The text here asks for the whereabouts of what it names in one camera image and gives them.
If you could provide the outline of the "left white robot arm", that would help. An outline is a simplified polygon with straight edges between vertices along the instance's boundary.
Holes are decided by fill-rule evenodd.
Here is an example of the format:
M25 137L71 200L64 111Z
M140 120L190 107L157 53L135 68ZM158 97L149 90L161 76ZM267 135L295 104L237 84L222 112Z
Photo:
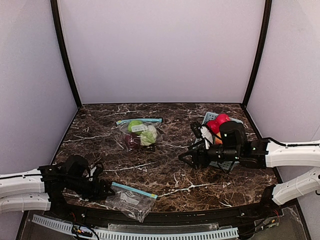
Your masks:
M52 204L63 205L65 190L84 200L101 201L114 196L111 184L100 179L104 166L89 162L80 155L66 161L0 177L0 212L48 211Z

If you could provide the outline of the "clear zip bag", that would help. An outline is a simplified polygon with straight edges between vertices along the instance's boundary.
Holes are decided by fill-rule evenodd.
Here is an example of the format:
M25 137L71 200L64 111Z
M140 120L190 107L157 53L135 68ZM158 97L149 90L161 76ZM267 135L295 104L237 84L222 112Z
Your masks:
M140 149L154 151L155 145L163 141L162 123L162 118L134 118L119 120L116 126L122 133L127 152Z
M105 206L140 223L144 222L158 198L156 194L116 182L112 182L111 190L114 195L106 198Z

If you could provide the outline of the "green apple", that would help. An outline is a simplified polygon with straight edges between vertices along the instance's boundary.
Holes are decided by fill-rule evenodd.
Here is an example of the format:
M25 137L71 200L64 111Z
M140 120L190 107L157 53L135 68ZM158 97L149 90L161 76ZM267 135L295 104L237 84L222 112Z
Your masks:
M137 129L140 129L140 127L143 125L143 122L141 120L132 120L129 122L127 126L127 130L129 133L136 133L137 135L140 135L142 131L137 131Z

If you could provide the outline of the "white cauliflower toy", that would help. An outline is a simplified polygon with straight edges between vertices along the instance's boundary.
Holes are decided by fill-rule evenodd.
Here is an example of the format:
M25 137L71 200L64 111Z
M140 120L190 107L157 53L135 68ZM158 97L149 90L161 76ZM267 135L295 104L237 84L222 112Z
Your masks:
M148 125L147 130L143 131L139 137L141 146L150 146L155 144L158 137L157 129L153 125Z

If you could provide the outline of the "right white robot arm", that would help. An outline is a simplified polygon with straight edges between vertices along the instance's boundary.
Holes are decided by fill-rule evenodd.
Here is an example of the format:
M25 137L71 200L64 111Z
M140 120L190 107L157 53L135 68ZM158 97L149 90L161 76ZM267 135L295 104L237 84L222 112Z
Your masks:
M241 122L227 121L220 125L219 135L197 121L190 125L199 140L179 160L197 169L211 162L238 162L248 169L266 169L281 166L307 166L308 172L284 183L264 189L260 203L281 206L286 202L320 189L320 142L282 143L271 137L253 141L247 139Z

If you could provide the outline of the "dark red pomegranate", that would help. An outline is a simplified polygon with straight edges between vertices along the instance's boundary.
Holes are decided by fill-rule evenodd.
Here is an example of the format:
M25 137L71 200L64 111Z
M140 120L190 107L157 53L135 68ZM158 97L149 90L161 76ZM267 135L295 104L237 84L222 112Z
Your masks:
M128 150L138 150L141 146L141 139L133 132L124 135L124 143Z

